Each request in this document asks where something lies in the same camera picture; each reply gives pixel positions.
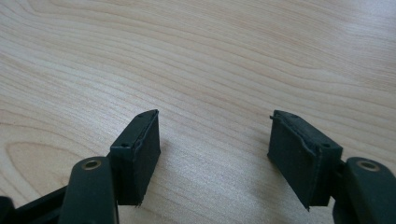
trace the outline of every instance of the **wood grain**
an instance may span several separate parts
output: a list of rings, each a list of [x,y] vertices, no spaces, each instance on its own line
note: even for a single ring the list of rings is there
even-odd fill
[[[121,223],[331,223],[268,161],[274,109],[396,173],[394,1],[0,1],[0,193],[23,205],[160,110]]]

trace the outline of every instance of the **black mechanical bracket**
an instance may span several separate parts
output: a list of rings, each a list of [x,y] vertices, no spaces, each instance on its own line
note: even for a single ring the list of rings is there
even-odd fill
[[[300,117],[274,111],[268,157],[303,206],[327,206],[334,223],[396,223],[396,178],[379,162],[341,161],[342,147]]]
[[[18,209],[0,197],[0,224],[119,223],[118,205],[140,205],[160,157],[158,110],[136,116],[106,157],[78,162],[69,185]]]

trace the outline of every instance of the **wooden surface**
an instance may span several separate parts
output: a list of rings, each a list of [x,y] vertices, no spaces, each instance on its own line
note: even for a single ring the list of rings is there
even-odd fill
[[[332,223],[266,153],[274,109],[396,173],[395,1],[0,1],[0,194],[17,206],[160,110],[121,223]]]

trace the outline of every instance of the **wooden table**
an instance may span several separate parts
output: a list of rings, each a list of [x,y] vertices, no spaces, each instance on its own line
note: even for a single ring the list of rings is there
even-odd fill
[[[0,194],[17,206],[160,110],[121,223],[332,223],[268,160],[275,109],[396,173],[394,1],[0,1]]]

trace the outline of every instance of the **light wood tabletop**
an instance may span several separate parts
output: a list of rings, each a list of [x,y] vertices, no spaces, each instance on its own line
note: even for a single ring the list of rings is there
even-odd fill
[[[0,195],[67,185],[150,109],[162,154],[120,223],[332,223],[268,160],[269,116],[396,174],[396,2],[0,1]]]

